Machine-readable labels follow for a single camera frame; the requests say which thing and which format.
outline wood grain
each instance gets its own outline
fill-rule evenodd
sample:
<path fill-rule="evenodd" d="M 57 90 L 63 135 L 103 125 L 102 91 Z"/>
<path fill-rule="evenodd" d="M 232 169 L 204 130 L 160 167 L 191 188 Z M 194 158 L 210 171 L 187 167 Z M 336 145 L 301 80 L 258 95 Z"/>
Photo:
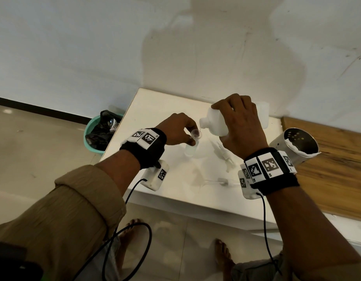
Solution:
<path fill-rule="evenodd" d="M 318 142 L 317 157 L 296 167 L 298 181 L 324 212 L 361 220 L 361 133 L 283 117 Z"/>

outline bare foot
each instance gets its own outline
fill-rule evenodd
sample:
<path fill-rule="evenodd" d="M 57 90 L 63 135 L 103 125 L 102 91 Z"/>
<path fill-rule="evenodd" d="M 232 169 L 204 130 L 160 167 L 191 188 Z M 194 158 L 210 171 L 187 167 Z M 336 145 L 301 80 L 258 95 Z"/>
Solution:
<path fill-rule="evenodd" d="M 223 273 L 223 281 L 231 281 L 231 269 L 235 263 L 231 259 L 229 249 L 220 239 L 216 239 L 214 249 L 216 262 Z"/>
<path fill-rule="evenodd" d="M 141 220 L 140 219 L 131 220 L 126 225 L 126 227 L 132 225 L 133 223 L 138 223 L 138 222 L 141 222 Z M 132 241 L 132 239 L 135 237 L 137 231 L 138 231 L 138 226 L 133 226 L 131 228 L 128 228 L 126 231 L 122 232 L 119 235 L 119 240 L 121 241 L 121 245 L 118 248 L 118 250 L 115 252 L 115 261 L 117 264 L 118 272 L 120 273 L 122 271 L 123 261 L 125 260 L 127 247 Z"/>

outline black cable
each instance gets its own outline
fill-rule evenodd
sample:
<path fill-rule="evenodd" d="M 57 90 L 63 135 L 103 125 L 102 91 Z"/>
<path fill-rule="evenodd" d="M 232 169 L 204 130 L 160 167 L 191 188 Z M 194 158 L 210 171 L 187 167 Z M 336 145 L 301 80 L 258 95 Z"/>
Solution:
<path fill-rule="evenodd" d="M 128 199 L 130 198 L 132 192 L 134 191 L 135 187 L 141 182 L 141 181 L 147 181 L 145 178 L 139 180 L 135 185 L 134 187 L 131 189 L 131 192 L 128 194 L 128 197 L 126 199 L 126 202 L 125 204 L 127 204 L 127 201 Z M 106 262 L 107 262 L 107 257 L 109 255 L 109 251 L 112 247 L 112 243 L 113 243 L 113 240 L 116 236 L 118 236 L 121 232 L 129 229 L 129 228 L 132 228 L 133 226 L 139 226 L 139 225 L 143 225 L 143 226 L 146 226 L 148 228 L 148 231 L 149 231 L 149 238 L 148 238 L 148 244 L 147 244 L 147 247 L 144 251 L 144 254 L 143 256 L 141 257 L 141 259 L 139 260 L 138 264 L 136 265 L 136 267 L 134 268 L 134 270 L 123 280 L 123 281 L 128 281 L 132 278 L 132 276 L 135 275 L 135 273 L 139 270 L 141 264 L 144 262 L 144 259 L 145 257 L 147 256 L 147 253 L 149 251 L 149 247 L 150 247 L 150 243 L 152 242 L 152 229 L 150 228 L 150 226 L 147 224 L 147 223 L 144 223 L 144 222 L 137 222 L 137 223 L 133 223 L 132 225 L 128 225 L 126 227 L 124 227 L 123 229 L 121 229 L 119 232 L 117 232 L 117 228 L 115 228 L 114 230 L 114 234 L 113 236 L 108 239 L 102 246 L 99 247 L 99 249 L 84 263 L 84 265 L 79 269 L 79 271 L 75 274 L 74 278 L 72 279 L 72 281 L 74 281 L 79 275 L 80 273 L 85 269 L 85 267 L 92 261 L 92 259 L 99 254 L 99 252 L 110 242 L 109 244 L 109 247 L 108 247 L 108 251 L 105 255 L 105 259 L 104 259 L 104 263 L 103 263 L 103 273 L 102 273 L 102 278 L 103 280 L 106 280 L 105 278 L 105 266 L 106 266 Z"/>
<path fill-rule="evenodd" d="M 125 204 L 127 204 L 128 199 L 130 198 L 130 196 L 131 196 L 132 192 L 134 191 L 135 187 L 136 187 L 141 181 L 147 181 L 147 180 L 146 180 L 145 178 L 142 178 L 141 180 L 139 180 L 139 181 L 134 185 L 134 187 L 131 189 L 130 193 L 129 193 L 128 196 L 127 196 L 127 199 L 126 199 Z M 114 242 L 114 238 L 111 238 L 110 244 L 109 244 L 109 246 L 108 246 L 108 250 L 107 250 L 107 252 L 106 252 L 106 254 L 105 254 L 104 263 L 103 263 L 103 270 L 102 270 L 102 272 L 101 272 L 101 277 L 102 277 L 103 281 L 106 281 L 106 278 L 105 278 L 105 267 L 106 267 L 106 262 L 107 262 L 107 260 L 108 260 L 109 252 L 110 252 L 110 249 L 112 248 L 113 242 Z"/>
<path fill-rule="evenodd" d="M 271 261 L 275 267 L 275 269 L 278 271 L 278 273 L 282 276 L 282 272 L 281 270 L 278 268 L 277 262 L 275 262 L 274 258 L 272 257 L 271 251 L 269 250 L 269 245 L 268 245 L 268 239 L 266 237 L 266 221 L 265 221 L 265 200 L 264 197 L 262 196 L 261 193 L 256 192 L 257 195 L 259 195 L 261 197 L 261 199 L 263 200 L 263 206 L 264 206 L 264 237 L 265 237 L 265 243 L 266 243 L 266 249 L 268 250 L 269 256 L 271 258 Z"/>

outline beige floor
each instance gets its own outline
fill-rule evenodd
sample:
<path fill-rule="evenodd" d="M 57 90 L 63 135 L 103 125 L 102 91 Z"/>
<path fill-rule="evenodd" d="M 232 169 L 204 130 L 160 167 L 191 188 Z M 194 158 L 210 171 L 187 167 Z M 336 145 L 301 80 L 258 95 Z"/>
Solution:
<path fill-rule="evenodd" d="M 99 161 L 83 145 L 84 128 L 0 106 L 0 223 L 51 191 L 57 177 Z M 153 231 L 148 256 L 132 280 L 222 280 L 213 257 L 216 237 L 230 246 L 235 262 L 268 258 L 264 238 L 243 230 L 129 203 L 121 227 L 132 218 L 142 218 Z M 141 257 L 146 239 L 144 230 L 129 247 L 127 274 Z M 282 247 L 271 240 L 269 246 L 273 254 Z"/>

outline metal cup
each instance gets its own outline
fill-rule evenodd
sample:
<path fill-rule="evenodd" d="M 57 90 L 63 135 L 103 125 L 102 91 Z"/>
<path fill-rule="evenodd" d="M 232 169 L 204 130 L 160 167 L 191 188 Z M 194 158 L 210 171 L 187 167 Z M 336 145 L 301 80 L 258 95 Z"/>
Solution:
<path fill-rule="evenodd" d="M 305 157 L 294 152 L 287 145 L 287 142 L 285 141 L 286 139 L 289 139 L 289 141 L 296 146 L 299 151 L 309 155 L 314 154 L 314 156 Z M 285 151 L 293 165 L 304 163 L 306 160 L 317 156 L 319 152 L 319 145 L 316 140 L 308 132 L 299 128 L 286 129 L 276 139 L 274 139 L 269 146 L 276 148 L 278 151 Z"/>

